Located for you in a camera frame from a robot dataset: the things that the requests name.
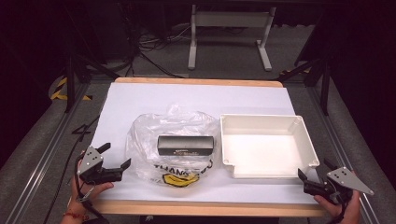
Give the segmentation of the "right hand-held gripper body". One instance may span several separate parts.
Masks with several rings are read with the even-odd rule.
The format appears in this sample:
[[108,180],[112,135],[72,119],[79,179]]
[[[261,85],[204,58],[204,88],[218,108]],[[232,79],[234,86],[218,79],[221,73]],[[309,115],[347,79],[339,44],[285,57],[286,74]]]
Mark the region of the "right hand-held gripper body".
[[304,193],[313,196],[320,195],[332,204],[349,202],[354,190],[369,195],[375,194],[346,167],[330,171],[326,177],[327,179],[323,183],[317,183],[303,175]]

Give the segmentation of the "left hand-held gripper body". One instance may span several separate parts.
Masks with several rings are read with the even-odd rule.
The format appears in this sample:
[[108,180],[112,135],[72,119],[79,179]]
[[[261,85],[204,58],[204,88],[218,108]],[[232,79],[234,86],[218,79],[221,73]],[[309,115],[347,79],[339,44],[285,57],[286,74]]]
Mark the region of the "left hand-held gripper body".
[[107,169],[103,167],[103,162],[102,153],[98,153],[95,147],[88,147],[78,167],[78,177],[86,183],[96,185],[121,181],[121,168]]

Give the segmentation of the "person's right hand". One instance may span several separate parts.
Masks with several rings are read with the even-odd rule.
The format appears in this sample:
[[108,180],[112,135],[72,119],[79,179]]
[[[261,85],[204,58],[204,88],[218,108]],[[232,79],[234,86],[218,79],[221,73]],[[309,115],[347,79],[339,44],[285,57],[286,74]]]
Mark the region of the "person's right hand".
[[336,219],[340,215],[343,218],[338,224],[359,224],[360,223],[360,193],[356,190],[353,191],[353,195],[350,201],[347,203],[346,209],[343,209],[341,205],[334,205],[328,202],[325,198],[320,195],[315,195],[314,200],[332,217]]

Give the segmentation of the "person's left hand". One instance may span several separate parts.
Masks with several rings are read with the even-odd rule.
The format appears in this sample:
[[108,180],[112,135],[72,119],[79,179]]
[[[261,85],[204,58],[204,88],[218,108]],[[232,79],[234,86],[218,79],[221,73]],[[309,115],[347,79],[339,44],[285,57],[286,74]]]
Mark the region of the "person's left hand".
[[84,196],[87,196],[88,200],[93,203],[102,192],[108,189],[112,189],[113,187],[114,184],[111,182],[94,186],[84,184],[83,181],[79,178],[73,178],[73,180],[71,181],[71,199],[67,207],[67,212],[85,215],[87,210],[83,206],[80,199],[82,199]]

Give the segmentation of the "black tape floor mark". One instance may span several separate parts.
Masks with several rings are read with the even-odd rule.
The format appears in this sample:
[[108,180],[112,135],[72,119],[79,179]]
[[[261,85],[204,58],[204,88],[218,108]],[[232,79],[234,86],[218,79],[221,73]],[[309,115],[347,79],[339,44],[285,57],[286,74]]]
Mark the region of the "black tape floor mark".
[[87,124],[82,124],[78,128],[76,128],[72,134],[76,134],[78,136],[78,141],[81,142],[84,139],[86,134],[89,134],[89,126]]

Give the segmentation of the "clear plastic bag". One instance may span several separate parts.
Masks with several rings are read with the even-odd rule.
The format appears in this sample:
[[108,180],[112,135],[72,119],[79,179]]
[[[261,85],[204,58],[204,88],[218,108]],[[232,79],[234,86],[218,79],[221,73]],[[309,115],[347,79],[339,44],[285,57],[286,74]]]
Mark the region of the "clear plastic bag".
[[[160,135],[213,136],[209,156],[161,156]],[[132,174],[153,184],[186,188],[197,183],[214,167],[219,155],[219,120],[201,111],[172,105],[163,114],[137,117],[127,133],[125,156],[132,160]]]

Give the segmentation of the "silver carabiner clip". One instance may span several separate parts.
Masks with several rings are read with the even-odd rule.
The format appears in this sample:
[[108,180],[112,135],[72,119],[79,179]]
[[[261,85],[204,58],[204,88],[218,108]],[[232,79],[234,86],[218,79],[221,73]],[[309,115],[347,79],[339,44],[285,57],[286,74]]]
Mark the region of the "silver carabiner clip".
[[78,187],[78,196],[77,201],[80,203],[87,202],[90,199],[90,196],[95,189],[95,186],[83,185],[82,187]]

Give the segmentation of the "white plastic bin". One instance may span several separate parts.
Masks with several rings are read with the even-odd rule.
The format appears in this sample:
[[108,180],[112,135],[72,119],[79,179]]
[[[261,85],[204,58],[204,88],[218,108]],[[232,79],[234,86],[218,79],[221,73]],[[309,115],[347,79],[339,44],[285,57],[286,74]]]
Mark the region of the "white plastic bin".
[[234,178],[296,178],[319,166],[300,116],[223,115],[222,162]]

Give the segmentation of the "black rectangular box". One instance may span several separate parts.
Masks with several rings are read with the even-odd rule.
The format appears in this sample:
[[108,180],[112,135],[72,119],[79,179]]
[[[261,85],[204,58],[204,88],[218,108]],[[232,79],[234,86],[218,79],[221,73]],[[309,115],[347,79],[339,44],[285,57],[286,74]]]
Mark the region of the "black rectangular box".
[[213,136],[160,135],[157,149],[161,156],[209,156],[214,146]]

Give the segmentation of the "yellow black floor tape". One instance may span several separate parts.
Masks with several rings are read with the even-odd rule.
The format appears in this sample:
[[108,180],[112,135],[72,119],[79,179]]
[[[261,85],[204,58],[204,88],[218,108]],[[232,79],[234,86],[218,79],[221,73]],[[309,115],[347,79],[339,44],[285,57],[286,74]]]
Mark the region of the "yellow black floor tape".
[[61,94],[61,91],[62,91],[64,85],[66,84],[66,82],[67,82],[67,77],[62,77],[60,79],[60,81],[58,82],[55,90],[53,91],[53,93],[49,97],[51,100],[66,100],[67,99],[67,95],[66,94]]

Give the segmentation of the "black tripod stand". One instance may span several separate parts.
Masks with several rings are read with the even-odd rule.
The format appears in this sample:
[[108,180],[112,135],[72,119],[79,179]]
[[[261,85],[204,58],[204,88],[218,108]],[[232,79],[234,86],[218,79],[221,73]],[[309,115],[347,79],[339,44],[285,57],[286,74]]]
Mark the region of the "black tripod stand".
[[111,77],[113,80],[119,77],[115,72],[111,71],[108,68],[105,68],[101,64],[89,59],[88,57],[78,55],[78,54],[70,54],[66,60],[66,86],[67,86],[67,105],[65,112],[68,113],[72,110],[76,100],[77,95],[75,91],[75,77],[78,77],[78,80],[81,83],[88,83],[90,81],[90,73],[86,68],[86,65],[89,65],[100,73],[105,74],[108,77]]
[[276,78],[276,81],[284,82],[291,77],[301,74],[305,70],[308,70],[307,75],[304,78],[304,84],[306,87],[314,87],[319,80],[322,81],[319,104],[323,114],[328,116],[330,72],[329,65],[326,60],[315,59],[313,61],[303,63],[290,71],[284,70],[280,73],[279,77]]

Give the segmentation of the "white paper sheet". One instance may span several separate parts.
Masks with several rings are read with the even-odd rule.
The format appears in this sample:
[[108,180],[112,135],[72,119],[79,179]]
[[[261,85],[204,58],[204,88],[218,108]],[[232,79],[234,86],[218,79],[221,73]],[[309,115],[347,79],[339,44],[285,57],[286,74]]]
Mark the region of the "white paper sheet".
[[[99,118],[92,145],[110,143],[105,152],[107,167],[128,160],[126,137],[142,114],[162,114],[170,106],[201,111],[218,120],[223,115],[298,116],[284,88],[187,84],[113,83]],[[220,151],[207,176],[186,188],[164,187],[139,178],[127,170],[114,189],[103,193],[105,201],[151,201],[189,203],[311,204],[296,178],[234,178],[222,162]],[[306,174],[318,177],[315,169]]]

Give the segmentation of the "aluminium frame rail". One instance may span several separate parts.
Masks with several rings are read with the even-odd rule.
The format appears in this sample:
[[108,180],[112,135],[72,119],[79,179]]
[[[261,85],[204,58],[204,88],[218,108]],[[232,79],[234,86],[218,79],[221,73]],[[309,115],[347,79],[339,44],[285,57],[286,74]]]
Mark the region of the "aluminium frame rail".
[[[337,159],[337,163],[339,165],[345,166],[349,170],[353,170],[354,167],[352,166],[349,158],[347,157],[345,149],[332,125],[330,118],[326,116],[322,111],[320,97],[318,93],[314,88],[307,88],[306,90],[310,96],[311,101],[313,102],[314,108],[316,109],[321,122],[324,125],[328,136],[331,139],[332,152]],[[366,224],[380,224],[368,197],[369,194],[363,192],[361,193],[360,202],[362,219]]]
[[88,88],[77,87],[68,112],[66,103],[53,103],[0,170],[0,224],[21,224]]

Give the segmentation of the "white metal stand frame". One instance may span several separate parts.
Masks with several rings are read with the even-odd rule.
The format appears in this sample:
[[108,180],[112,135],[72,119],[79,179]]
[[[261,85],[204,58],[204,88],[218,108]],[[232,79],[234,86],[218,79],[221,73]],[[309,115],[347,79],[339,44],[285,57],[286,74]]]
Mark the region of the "white metal stand frame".
[[270,7],[264,12],[227,12],[202,11],[196,5],[191,7],[191,44],[188,59],[188,68],[195,69],[197,55],[197,27],[247,27],[262,28],[263,35],[256,41],[262,64],[266,71],[272,70],[272,65],[266,51],[266,42],[275,18],[276,8]]

